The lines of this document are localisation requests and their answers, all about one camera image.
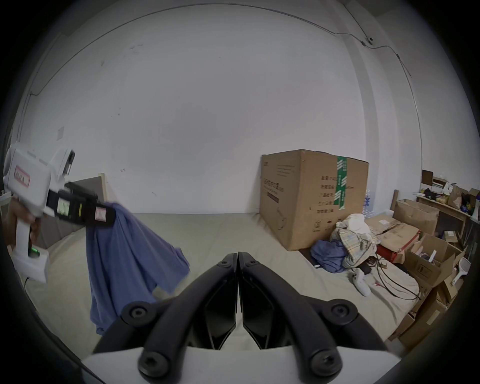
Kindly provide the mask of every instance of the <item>human hand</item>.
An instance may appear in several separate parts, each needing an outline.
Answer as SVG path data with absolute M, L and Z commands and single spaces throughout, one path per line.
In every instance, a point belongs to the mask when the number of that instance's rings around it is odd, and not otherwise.
M 5 245 L 15 246 L 17 233 L 17 219 L 31 225 L 30 240 L 36 241 L 40 233 L 40 219 L 32 215 L 16 197 L 10 199 L 8 213 L 2 220 L 3 240 Z

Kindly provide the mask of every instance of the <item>large cardboard box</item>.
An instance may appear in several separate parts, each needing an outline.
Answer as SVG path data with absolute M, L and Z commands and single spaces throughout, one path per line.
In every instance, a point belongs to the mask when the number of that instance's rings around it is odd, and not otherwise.
M 437 226 L 440 210 L 413 200 L 399 200 L 395 205 L 393 218 L 402 223 L 420 229 L 424 233 L 433 235 Z
M 416 255 L 420 247 L 422 252 L 432 254 L 437 251 L 432 263 Z M 458 249 L 446 241 L 435 236 L 424 234 L 421 240 L 417 241 L 405 255 L 405 268 L 415 277 L 425 281 L 431 287 L 436 287 L 449 277 L 454 266 L 465 254 L 465 251 L 458 252 Z
M 431 291 L 422 309 L 417 314 L 415 323 L 399 339 L 408 349 L 412 349 L 430 333 L 448 310 L 447 300 L 439 287 Z
M 336 222 L 362 213 L 368 163 L 299 149 L 262 156 L 260 214 L 288 251 L 328 240 Z

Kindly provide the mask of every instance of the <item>open cardboard box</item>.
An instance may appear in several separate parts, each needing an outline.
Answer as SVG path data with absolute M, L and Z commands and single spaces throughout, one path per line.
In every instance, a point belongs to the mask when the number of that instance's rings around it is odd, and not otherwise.
M 437 251 L 432 263 L 416 255 L 422 246 L 422 252 L 429 255 L 434 250 Z M 404 266 L 414 277 L 423 280 L 433 288 L 452 274 L 454 266 L 464 255 L 465 251 L 459 252 L 457 248 L 446 241 L 424 234 L 421 240 L 407 251 Z
M 402 344 L 408 349 L 414 348 L 430 333 L 434 324 L 442 318 L 449 306 L 440 287 L 434 288 L 417 314 L 413 325 L 399 337 Z

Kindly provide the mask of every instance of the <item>cardboard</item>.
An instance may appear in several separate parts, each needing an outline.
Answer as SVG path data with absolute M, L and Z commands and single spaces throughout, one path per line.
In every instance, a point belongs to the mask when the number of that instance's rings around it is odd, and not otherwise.
M 439 214 L 440 210 L 438 208 L 405 199 L 397 201 L 393 218 L 418 228 L 424 233 L 433 235 Z
M 370 230 L 375 235 L 381 235 L 389 229 L 395 227 L 400 222 L 393 217 L 387 215 L 377 215 L 365 219 L 365 223 L 370 227 Z
M 442 291 L 435 288 L 417 314 L 415 323 L 399 337 L 399 340 L 406 348 L 414 348 L 430 333 L 447 310 L 448 305 Z
M 431 191 L 432 184 L 433 184 L 433 172 L 422 169 L 420 192 L 424 193 L 427 188 Z
M 429 255 L 434 250 L 437 251 L 432 263 L 415 254 L 421 246 L 423 246 L 422 252 Z M 452 274 L 454 266 L 464 255 L 465 251 L 458 253 L 458 249 L 446 241 L 425 234 L 405 254 L 404 266 L 412 276 L 436 287 Z
M 395 252 L 387 247 L 384 247 L 382 244 L 377 245 L 377 255 L 382 256 L 383 258 L 387 259 L 391 263 L 400 263 L 403 264 L 405 262 L 405 253 L 409 250 L 415 242 L 419 239 L 419 234 L 417 233 L 415 237 L 413 237 L 409 242 L 402 247 L 401 250 Z
M 457 186 L 453 187 L 453 191 L 450 193 L 447 205 L 456 209 L 460 209 L 460 206 L 462 205 L 462 193 L 466 194 L 468 191 Z
M 391 334 L 388 340 L 392 341 L 404 333 L 410 326 L 415 322 L 416 313 L 409 312 L 405 315 L 403 320 L 400 322 L 396 330 Z
M 443 290 L 449 302 L 453 302 L 454 298 L 458 293 L 456 286 L 452 285 L 452 281 L 455 278 L 456 274 L 457 272 L 453 271 L 452 274 L 449 277 L 447 277 L 444 281 L 442 281 L 439 285 L 439 287 Z
M 430 189 L 433 193 L 442 193 L 445 185 L 448 183 L 447 180 L 441 179 L 439 177 L 433 177 L 432 179 L 432 188 Z
M 458 238 L 455 231 L 444 231 L 442 240 L 445 240 L 447 243 L 458 243 Z
M 425 302 L 425 299 L 428 297 L 428 295 L 432 291 L 433 287 L 430 284 L 423 281 L 422 279 L 419 279 L 418 277 L 415 277 L 415 280 L 417 281 L 417 283 L 419 285 L 420 299 L 417 301 L 415 306 L 412 308 L 411 312 L 417 313 L 420 310 L 423 303 Z
M 418 228 L 405 223 L 398 223 L 387 232 L 378 235 L 378 239 L 385 248 L 393 252 L 401 252 L 413 242 L 418 233 Z
M 350 157 L 304 149 L 263 155 L 260 215 L 285 249 L 309 248 L 328 240 L 337 221 L 362 213 L 367 177 L 368 163 Z
M 478 194 L 480 191 L 475 188 L 471 188 L 470 191 L 468 191 L 468 194 L 470 195 L 470 204 L 474 207 L 475 206 L 475 200 L 477 199 Z

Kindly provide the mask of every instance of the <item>label sticker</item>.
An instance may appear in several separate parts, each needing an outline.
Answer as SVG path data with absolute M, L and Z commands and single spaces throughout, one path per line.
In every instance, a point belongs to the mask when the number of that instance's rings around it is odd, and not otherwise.
M 95 220 L 96 221 L 107 221 L 107 209 L 97 207 L 95 209 Z
M 13 177 L 20 184 L 22 184 L 27 188 L 30 185 L 30 175 L 26 173 L 23 169 L 21 169 L 18 165 L 15 167 L 15 172 L 13 173 Z
M 69 210 L 70 202 L 59 198 L 59 202 L 57 203 L 57 213 L 60 215 L 68 216 Z
M 439 311 L 439 310 L 435 310 L 435 312 L 433 313 L 433 315 L 430 316 L 430 319 L 428 319 L 427 325 L 432 325 L 432 323 L 435 321 L 435 319 L 438 317 L 439 314 L 440 314 L 440 311 Z
M 347 189 L 347 158 L 336 157 L 336 189 L 334 205 L 338 210 L 345 209 L 345 190 Z

